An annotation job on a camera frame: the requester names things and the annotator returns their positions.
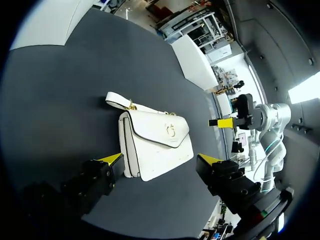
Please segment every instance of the handbag flap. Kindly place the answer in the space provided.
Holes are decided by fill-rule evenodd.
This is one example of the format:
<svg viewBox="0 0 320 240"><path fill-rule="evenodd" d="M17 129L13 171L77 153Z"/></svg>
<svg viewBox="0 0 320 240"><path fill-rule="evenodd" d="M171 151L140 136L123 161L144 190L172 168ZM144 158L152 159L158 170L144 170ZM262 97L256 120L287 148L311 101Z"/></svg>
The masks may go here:
<svg viewBox="0 0 320 240"><path fill-rule="evenodd" d="M189 133L187 121L181 116L128 110L120 119L125 117L130 118L135 135L171 148L178 148Z"/></svg>

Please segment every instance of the gold logo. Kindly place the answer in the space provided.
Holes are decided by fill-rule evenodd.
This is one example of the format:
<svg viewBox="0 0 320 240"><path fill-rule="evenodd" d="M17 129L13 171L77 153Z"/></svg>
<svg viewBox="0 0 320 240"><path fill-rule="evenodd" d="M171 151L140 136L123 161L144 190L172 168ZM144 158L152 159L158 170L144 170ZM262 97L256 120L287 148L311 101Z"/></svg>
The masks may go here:
<svg viewBox="0 0 320 240"><path fill-rule="evenodd" d="M175 127L173 124L166 127L166 133L172 138L176 135Z"/></svg>

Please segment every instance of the ceiling light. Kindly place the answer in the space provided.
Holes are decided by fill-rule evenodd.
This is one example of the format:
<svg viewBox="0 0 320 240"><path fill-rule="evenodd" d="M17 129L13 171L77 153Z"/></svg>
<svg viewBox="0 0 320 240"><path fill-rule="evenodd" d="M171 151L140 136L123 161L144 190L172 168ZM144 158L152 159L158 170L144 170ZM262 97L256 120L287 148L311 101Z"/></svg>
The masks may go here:
<svg viewBox="0 0 320 240"><path fill-rule="evenodd" d="M292 104L320 98L320 72L288 91Z"/></svg>

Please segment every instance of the floor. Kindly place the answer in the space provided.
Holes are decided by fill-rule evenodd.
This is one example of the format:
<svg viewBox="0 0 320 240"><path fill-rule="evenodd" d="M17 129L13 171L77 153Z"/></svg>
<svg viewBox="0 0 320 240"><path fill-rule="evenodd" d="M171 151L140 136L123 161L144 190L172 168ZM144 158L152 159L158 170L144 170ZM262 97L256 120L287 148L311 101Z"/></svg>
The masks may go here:
<svg viewBox="0 0 320 240"><path fill-rule="evenodd" d="M146 10L146 5L147 2L144 0L127 0L114 15L127 19L156 35L155 17Z"/></svg>

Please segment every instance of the metal rack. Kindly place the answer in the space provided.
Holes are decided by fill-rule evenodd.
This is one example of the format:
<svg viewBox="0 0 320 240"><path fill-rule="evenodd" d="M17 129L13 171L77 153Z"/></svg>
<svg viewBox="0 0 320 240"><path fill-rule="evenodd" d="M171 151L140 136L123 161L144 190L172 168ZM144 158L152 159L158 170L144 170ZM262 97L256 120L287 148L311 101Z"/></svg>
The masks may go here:
<svg viewBox="0 0 320 240"><path fill-rule="evenodd" d="M187 34L200 49L205 48L206 46L209 46L209 49L213 49L214 43L223 38L227 34L227 30L223 26L219 26L215 13L211 12L197 17L191 22L186 22L184 26L168 35L165 40L169 41L172 38L178 39Z"/></svg>

